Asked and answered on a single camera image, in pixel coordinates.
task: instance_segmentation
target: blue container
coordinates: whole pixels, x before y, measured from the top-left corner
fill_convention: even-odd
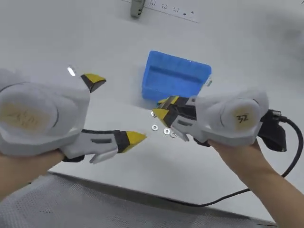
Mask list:
[[[142,80],[142,97],[159,101],[199,94],[211,75],[209,65],[151,51]]]

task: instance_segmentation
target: black cable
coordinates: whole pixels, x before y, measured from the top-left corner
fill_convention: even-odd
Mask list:
[[[302,132],[301,132],[300,128],[294,122],[292,122],[290,119],[288,119],[287,117],[284,117],[284,116],[280,116],[278,118],[278,120],[280,122],[289,124],[295,130],[295,132],[298,136],[298,140],[299,140],[298,149],[297,149],[297,152],[294,156],[293,161],[291,162],[291,164],[289,165],[287,170],[281,175],[282,177],[286,177],[291,172],[291,170],[295,167],[295,165],[298,163],[298,161],[301,157],[304,140],[303,140],[303,135],[302,135]],[[181,204],[181,205],[184,205],[184,206],[202,208],[202,207],[207,207],[207,206],[216,204],[216,203],[221,202],[223,200],[226,200],[228,198],[231,198],[231,197],[234,197],[234,196],[237,196],[237,195],[249,192],[249,191],[250,191],[250,189],[244,189],[244,190],[241,190],[241,191],[237,191],[235,193],[232,193],[232,194],[226,195],[224,197],[221,197],[221,198],[219,198],[219,199],[217,199],[213,202],[205,203],[205,204],[193,204],[193,203],[186,203],[186,202],[176,201],[176,200],[172,200],[172,199],[166,199],[166,198],[163,198],[163,197],[160,197],[160,198],[164,199],[166,201]]]

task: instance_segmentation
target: white tabletop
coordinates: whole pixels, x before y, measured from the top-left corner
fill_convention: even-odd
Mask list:
[[[304,129],[302,114],[296,113],[295,105],[288,101],[272,99],[271,104]],[[152,131],[153,124],[159,126],[158,131]],[[196,204],[208,203],[245,188],[212,148],[164,135],[164,127],[157,118],[150,116],[148,110],[93,96],[85,128],[134,130],[146,133],[148,138],[127,154],[117,155],[100,164],[89,164],[90,158],[87,157],[77,164],[62,162],[50,171]],[[266,158],[280,173],[288,167],[297,148],[295,133],[290,127],[285,129],[288,152],[269,151],[261,143]],[[299,178],[304,172],[303,164],[302,157],[287,179],[304,192],[304,181]],[[252,193],[211,207],[271,221]]]
[[[78,73],[100,74],[108,81],[93,94],[86,126],[149,132],[156,120],[151,120],[148,110],[128,105],[127,111],[102,107],[109,105],[110,99],[151,106],[141,98],[141,80],[149,51],[158,50],[211,65],[212,88],[219,93],[235,87],[265,89],[271,107],[304,129],[304,26],[303,5],[298,0],[168,2],[181,9],[184,4],[194,8],[200,23],[153,10],[145,10],[139,20],[133,20],[130,4],[121,0],[4,0],[0,7],[0,67],[44,76],[71,64]],[[100,115],[109,118],[101,122]],[[266,152],[280,172],[296,149],[296,137],[289,128],[287,137],[287,153]],[[116,162],[123,170],[115,167]],[[303,191],[302,163],[301,159],[288,179]],[[243,187],[211,149],[164,138],[161,132],[123,158],[98,166],[82,164],[94,169],[90,178],[101,178],[101,182],[193,203],[209,202]],[[80,176],[75,168],[79,165],[64,164],[61,170]],[[251,193],[214,208],[271,219]]]

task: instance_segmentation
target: metal washer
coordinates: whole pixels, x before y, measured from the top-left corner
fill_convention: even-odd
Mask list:
[[[176,137],[177,137],[177,134],[174,133],[174,132],[171,132],[171,133],[170,133],[170,136],[171,136],[171,138],[176,138]]]
[[[169,134],[171,133],[171,131],[170,131],[169,128],[165,128],[165,129],[163,130],[163,133],[164,133],[165,135],[169,135]]]
[[[156,124],[154,124],[154,125],[152,126],[152,130],[153,130],[153,131],[157,131],[157,130],[158,130],[158,126],[157,126]]]
[[[156,117],[156,115],[155,115],[155,113],[154,113],[153,111],[150,112],[150,115],[151,115],[152,117],[154,117],[154,118]]]

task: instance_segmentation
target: hand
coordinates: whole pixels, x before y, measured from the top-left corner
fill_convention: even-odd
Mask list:
[[[257,140],[251,146],[231,147],[209,140],[226,165],[241,179],[262,173],[275,173],[263,156]]]
[[[64,159],[59,150],[33,157],[10,157],[0,153],[0,201],[26,186]]]

